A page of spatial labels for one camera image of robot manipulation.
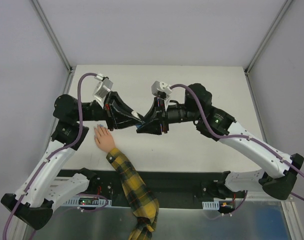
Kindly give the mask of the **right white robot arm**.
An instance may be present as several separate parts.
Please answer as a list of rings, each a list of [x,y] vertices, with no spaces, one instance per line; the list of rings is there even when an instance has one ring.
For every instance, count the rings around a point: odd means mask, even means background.
[[[256,171],[225,171],[214,192],[219,198],[239,191],[264,192],[285,201],[291,195],[304,158],[289,155],[260,140],[226,111],[212,105],[212,94],[200,83],[188,86],[155,81],[153,105],[137,127],[138,134],[162,135],[170,124],[192,122],[203,136],[233,148],[260,167]]]

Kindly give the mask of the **yellow plaid sleeve forearm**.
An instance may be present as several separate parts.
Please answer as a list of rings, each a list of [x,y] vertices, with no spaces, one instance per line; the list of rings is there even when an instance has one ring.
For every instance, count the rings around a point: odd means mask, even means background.
[[[118,148],[112,149],[106,159],[118,174],[128,205],[137,220],[128,238],[150,240],[157,228],[160,210],[157,197],[145,184],[130,160]]]

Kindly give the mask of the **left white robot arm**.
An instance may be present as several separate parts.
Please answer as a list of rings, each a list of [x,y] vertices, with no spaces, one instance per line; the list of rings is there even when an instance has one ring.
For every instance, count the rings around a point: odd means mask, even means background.
[[[57,190],[50,188],[67,160],[79,149],[89,131],[85,121],[105,121],[108,128],[124,129],[141,125],[143,116],[126,105],[116,91],[103,98],[81,102],[68,94],[59,96],[54,103],[53,116],[58,119],[51,141],[25,183],[15,193],[6,193],[1,203],[17,218],[32,227],[42,229],[57,208],[77,194],[99,195],[99,177],[82,168]]]

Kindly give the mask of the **mannequin hand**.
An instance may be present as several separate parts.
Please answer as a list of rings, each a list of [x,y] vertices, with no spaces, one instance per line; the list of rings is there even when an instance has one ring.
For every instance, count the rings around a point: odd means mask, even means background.
[[[109,153],[116,147],[109,130],[102,125],[94,127],[94,141],[96,146],[105,153]]]

